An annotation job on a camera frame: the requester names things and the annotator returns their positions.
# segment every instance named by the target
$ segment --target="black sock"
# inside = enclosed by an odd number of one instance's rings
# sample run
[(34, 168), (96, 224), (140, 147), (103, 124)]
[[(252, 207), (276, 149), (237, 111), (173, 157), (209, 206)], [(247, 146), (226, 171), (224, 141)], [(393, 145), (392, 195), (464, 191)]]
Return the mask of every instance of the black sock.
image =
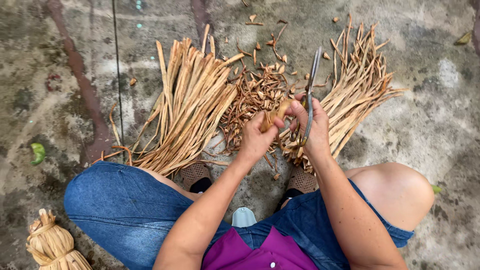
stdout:
[(303, 193), (302, 193), (300, 190), (295, 189), (295, 188), (291, 188), (291, 189), (287, 190), (287, 191), (285, 192), (285, 194), (283, 195), (283, 197), (281, 198), (281, 200), (278, 202), (274, 213), (277, 213), (278, 211), (280, 211), (280, 209), (282, 208), (283, 203), (284, 203), (286, 200), (288, 200), (289, 198), (293, 198), (293, 197), (302, 195), (302, 194), (303, 194)]
[(190, 192), (193, 193), (200, 193), (200, 192), (205, 192), (210, 186), (212, 185), (212, 181), (210, 181), (210, 178), (204, 177), (197, 182), (195, 182), (191, 187), (190, 187)]

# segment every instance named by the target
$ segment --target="hand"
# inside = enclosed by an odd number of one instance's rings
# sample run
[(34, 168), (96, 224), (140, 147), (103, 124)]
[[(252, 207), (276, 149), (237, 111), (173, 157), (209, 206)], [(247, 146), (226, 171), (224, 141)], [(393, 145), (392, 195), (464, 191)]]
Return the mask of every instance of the hand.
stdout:
[[(295, 99), (301, 100), (305, 94), (296, 94)], [(328, 142), (328, 115), (323, 110), (320, 102), (312, 98), (313, 121), (308, 140), (303, 147), (303, 151), (308, 157), (313, 153), (331, 154), (330, 143)], [(305, 108), (298, 101), (292, 102), (290, 108), (285, 112), (286, 115), (295, 116), (300, 123), (300, 133), (305, 134), (305, 128), (308, 123), (308, 114)], [(297, 128), (297, 121), (293, 120), (290, 124), (290, 131), (294, 132)]]
[(253, 119), (243, 126), (242, 130), (241, 146), (237, 158), (250, 163), (252, 166), (267, 152), (268, 147), (278, 134), (278, 128), (285, 126), (280, 118), (275, 117), (274, 124), (270, 129), (261, 133), (260, 126), (264, 116), (264, 111), (258, 112)]

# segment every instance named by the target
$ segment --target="white plastic stool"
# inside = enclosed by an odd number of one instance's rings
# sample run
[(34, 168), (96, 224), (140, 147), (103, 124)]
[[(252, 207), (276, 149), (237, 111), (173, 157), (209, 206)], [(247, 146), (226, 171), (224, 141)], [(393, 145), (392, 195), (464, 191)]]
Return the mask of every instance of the white plastic stool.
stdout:
[(240, 207), (233, 213), (232, 226), (235, 227), (248, 227), (257, 223), (253, 212), (246, 208)]

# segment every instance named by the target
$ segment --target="forearm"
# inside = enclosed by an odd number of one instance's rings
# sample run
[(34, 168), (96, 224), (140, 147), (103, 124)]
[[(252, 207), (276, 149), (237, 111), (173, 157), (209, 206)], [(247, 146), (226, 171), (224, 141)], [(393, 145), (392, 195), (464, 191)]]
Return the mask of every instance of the forearm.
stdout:
[(179, 254), (187, 254), (201, 263), (238, 185), (250, 169), (248, 164), (242, 163), (242, 159), (235, 159), (177, 219), (158, 253), (157, 266), (165, 265)]
[(406, 268), (387, 230), (330, 153), (316, 151), (310, 161), (335, 236), (351, 265)]

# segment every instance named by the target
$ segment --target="scissor blade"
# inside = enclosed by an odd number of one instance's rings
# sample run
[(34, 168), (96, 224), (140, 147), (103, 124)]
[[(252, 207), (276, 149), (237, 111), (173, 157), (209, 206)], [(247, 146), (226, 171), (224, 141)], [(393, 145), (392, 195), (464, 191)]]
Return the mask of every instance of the scissor blade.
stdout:
[(308, 82), (308, 84), (309, 84), (308, 91), (310, 91), (310, 92), (312, 92), (313, 82), (315, 81), (315, 78), (317, 77), (318, 64), (320, 62), (321, 55), (322, 55), (322, 46), (318, 47), (317, 51), (315, 52), (315, 59), (313, 60), (312, 72), (310, 73), (311, 74), (310, 81)]

